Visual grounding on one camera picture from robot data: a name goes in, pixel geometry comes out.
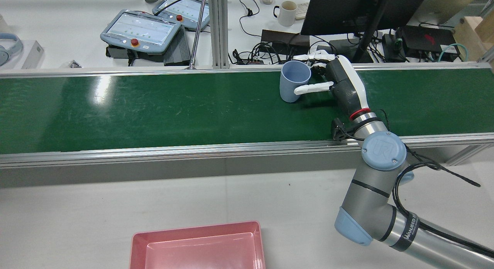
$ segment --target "green conveyor belt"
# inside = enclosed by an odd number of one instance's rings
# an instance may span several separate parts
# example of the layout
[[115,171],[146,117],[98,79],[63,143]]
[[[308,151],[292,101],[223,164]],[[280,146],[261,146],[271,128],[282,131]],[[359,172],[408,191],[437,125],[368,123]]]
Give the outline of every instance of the green conveyor belt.
[[[489,69],[360,71],[397,135],[494,132]],[[279,97],[279,72],[0,79],[0,154],[330,139],[329,93]]]

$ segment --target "white coffee mug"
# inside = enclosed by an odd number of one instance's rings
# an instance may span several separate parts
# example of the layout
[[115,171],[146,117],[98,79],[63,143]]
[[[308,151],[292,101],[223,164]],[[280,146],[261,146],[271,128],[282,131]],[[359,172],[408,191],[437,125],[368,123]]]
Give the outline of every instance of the white coffee mug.
[[[275,10],[279,8],[279,14],[275,14]],[[297,4],[292,1],[284,1],[273,9],[273,15],[278,19],[279,24],[289,27],[295,23],[295,13],[297,12]]]

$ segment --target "red ring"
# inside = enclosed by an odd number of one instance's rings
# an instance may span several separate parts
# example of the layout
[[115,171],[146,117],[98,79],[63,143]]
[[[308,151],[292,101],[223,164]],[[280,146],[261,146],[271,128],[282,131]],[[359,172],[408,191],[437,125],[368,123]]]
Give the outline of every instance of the red ring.
[[355,118],[353,116],[355,116],[356,114],[360,113],[360,112],[364,112],[364,111],[367,111],[367,112],[370,112],[370,108],[363,108],[363,109],[360,109],[358,111],[356,111],[355,113],[351,114],[350,115],[350,120],[354,120]]

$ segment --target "white box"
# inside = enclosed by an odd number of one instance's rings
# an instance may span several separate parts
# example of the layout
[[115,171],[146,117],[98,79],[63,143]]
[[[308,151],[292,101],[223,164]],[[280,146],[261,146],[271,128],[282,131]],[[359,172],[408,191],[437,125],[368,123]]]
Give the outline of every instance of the white box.
[[[12,46],[9,40],[0,40],[0,45],[5,48]],[[29,69],[37,68],[41,63],[41,59],[44,53],[43,47],[34,40],[22,40],[22,51],[14,54],[9,60],[2,66],[0,70],[6,69]]]

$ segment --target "light blue mug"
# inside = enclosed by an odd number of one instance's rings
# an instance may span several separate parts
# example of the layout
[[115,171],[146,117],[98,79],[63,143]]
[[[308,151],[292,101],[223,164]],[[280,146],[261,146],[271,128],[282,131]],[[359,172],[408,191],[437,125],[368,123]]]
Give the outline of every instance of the light blue mug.
[[300,95],[293,91],[302,85],[306,85],[312,75],[310,68],[303,62],[291,60],[284,63],[279,76],[279,95],[288,103],[296,102]]

